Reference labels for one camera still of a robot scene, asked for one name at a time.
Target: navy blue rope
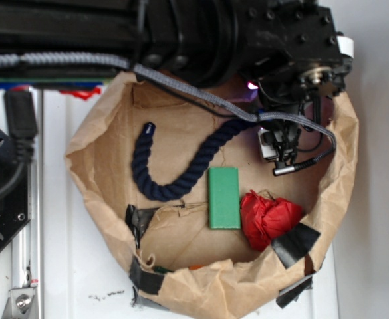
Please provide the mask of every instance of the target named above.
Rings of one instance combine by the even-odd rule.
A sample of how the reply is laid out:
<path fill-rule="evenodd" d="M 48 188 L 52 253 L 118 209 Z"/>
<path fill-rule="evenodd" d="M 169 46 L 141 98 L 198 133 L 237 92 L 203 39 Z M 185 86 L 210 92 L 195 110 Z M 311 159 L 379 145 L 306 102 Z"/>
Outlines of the navy blue rope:
<path fill-rule="evenodd" d="M 147 123 L 136 140 L 134 159 L 132 160 L 132 175 L 138 189 L 151 200 L 171 201 L 180 199 L 191 191 L 192 187 L 207 170 L 209 163 L 221 146 L 224 146 L 241 131 L 255 125 L 256 123 L 238 119 L 227 121 L 203 142 L 190 166 L 179 178 L 171 184 L 158 185 L 155 181 L 152 181 L 147 167 L 156 126 L 153 123 Z"/>

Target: bolt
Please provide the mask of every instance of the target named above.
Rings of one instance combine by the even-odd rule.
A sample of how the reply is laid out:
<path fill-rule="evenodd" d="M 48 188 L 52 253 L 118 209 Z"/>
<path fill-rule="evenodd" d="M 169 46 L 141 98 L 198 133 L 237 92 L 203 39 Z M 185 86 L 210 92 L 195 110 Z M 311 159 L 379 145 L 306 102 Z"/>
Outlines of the bolt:
<path fill-rule="evenodd" d="M 312 84 L 319 85 L 321 83 L 320 76 L 321 75 L 319 73 L 314 73 L 309 76 L 309 80 L 311 81 Z"/>
<path fill-rule="evenodd" d="M 22 294 L 20 297 L 17 298 L 15 301 L 15 305 L 17 306 L 18 309 L 21 311 L 27 310 L 30 307 L 30 304 L 32 303 L 32 300 L 30 299 L 29 296 L 26 294 Z"/>
<path fill-rule="evenodd" d="M 258 16 L 258 11 L 255 9 L 255 8 L 249 8 L 248 12 L 247 12 L 247 16 L 249 18 L 256 18 Z"/>
<path fill-rule="evenodd" d="M 328 38 L 328 43 L 330 45 L 335 45 L 335 44 L 337 44 L 337 42 L 338 42 L 338 39 L 334 35 L 332 35 L 330 38 Z"/>
<path fill-rule="evenodd" d="M 174 61 L 174 70 L 180 70 L 188 63 L 188 57 L 184 55 L 178 55 Z"/>
<path fill-rule="evenodd" d="M 267 12 L 265 13 L 265 18 L 266 18 L 266 20 L 268 20 L 268 21 L 274 20 L 274 19 L 275 19 L 275 13 L 274 13 L 274 11 L 272 11 L 272 10 L 267 10 Z"/>
<path fill-rule="evenodd" d="M 157 68 L 162 63 L 162 57 L 158 54 L 150 54 L 146 56 L 143 64 L 150 68 Z"/>
<path fill-rule="evenodd" d="M 26 306 L 26 302 L 24 300 L 17 301 L 17 308 L 23 309 Z"/>
<path fill-rule="evenodd" d="M 305 42 L 307 42 L 308 41 L 308 36 L 306 35 L 306 34 L 301 34 L 300 36 L 299 36 L 299 42 L 300 43 L 305 43 Z"/>
<path fill-rule="evenodd" d="M 303 13 L 301 11 L 297 11 L 295 13 L 295 19 L 299 21 L 302 20 L 302 18 L 303 18 Z"/>
<path fill-rule="evenodd" d="M 299 87 L 302 88 L 303 90 L 307 88 L 307 84 L 305 83 L 305 78 L 300 78 L 299 79 Z"/>
<path fill-rule="evenodd" d="M 327 25 L 331 22 L 331 19 L 330 19 L 330 16 L 329 15 L 326 15 L 325 17 L 323 17 L 321 19 L 321 23 L 324 24 L 324 25 Z"/>

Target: paper bag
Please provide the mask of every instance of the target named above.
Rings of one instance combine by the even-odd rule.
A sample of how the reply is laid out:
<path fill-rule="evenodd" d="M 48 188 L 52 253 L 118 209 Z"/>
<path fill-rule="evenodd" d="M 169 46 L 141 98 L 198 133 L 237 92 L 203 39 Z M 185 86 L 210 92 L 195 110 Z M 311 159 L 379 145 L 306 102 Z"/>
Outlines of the paper bag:
<path fill-rule="evenodd" d="M 239 87 L 235 81 L 214 93 L 233 102 L 249 100 L 251 93 L 235 89 Z M 224 120 L 137 83 L 133 74 L 122 73 L 110 84 L 71 140 L 66 165 L 88 212 L 126 272 L 138 265 L 155 282 L 153 266 L 175 270 L 161 276 L 156 288 L 141 288 L 140 296 L 194 318 L 240 318 L 318 271 L 346 213 L 357 163 L 358 119 L 346 94 L 336 98 L 334 105 L 328 128 L 336 135 L 337 150 L 310 169 L 273 177 L 273 164 L 262 162 L 259 155 L 257 128 L 233 138 L 210 165 L 239 168 L 241 197 L 250 189 L 268 190 L 303 207 L 302 227 L 318 235 L 306 250 L 308 258 L 289 266 L 276 253 L 277 245 L 259 253 L 249 247 L 241 231 L 207 227 L 206 174 L 192 192 L 166 206 L 138 191 L 130 163 L 134 142 L 146 122 L 156 125 L 150 175 L 164 185 L 185 171 L 199 145 Z M 318 152 L 326 147 L 324 143 Z M 140 249 L 124 221 L 129 204 L 161 207 Z M 204 267 L 186 268 L 191 265 Z"/>

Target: green rectangular block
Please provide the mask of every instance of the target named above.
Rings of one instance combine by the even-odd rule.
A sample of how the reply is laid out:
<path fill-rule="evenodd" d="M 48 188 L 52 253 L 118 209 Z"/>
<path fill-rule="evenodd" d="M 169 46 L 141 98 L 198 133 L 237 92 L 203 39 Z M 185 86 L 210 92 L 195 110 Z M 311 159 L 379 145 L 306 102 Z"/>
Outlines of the green rectangular block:
<path fill-rule="evenodd" d="M 241 228 L 237 168 L 209 168 L 209 226 L 212 229 Z"/>

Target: red fabric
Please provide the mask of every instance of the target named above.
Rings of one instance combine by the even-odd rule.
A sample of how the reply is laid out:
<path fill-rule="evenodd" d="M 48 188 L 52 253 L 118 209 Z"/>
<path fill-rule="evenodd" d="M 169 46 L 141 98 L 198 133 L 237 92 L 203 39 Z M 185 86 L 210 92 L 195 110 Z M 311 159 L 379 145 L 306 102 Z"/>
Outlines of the red fabric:
<path fill-rule="evenodd" d="M 283 198 L 273 201 L 250 191 L 241 200 L 243 232 L 258 251 L 264 251 L 272 239 L 290 231 L 302 217 L 302 207 Z"/>
<path fill-rule="evenodd" d="M 96 87 L 91 91 L 60 91 L 61 94 L 70 94 L 77 98 L 87 101 L 89 98 L 92 98 L 95 94 L 101 94 L 101 88 Z"/>

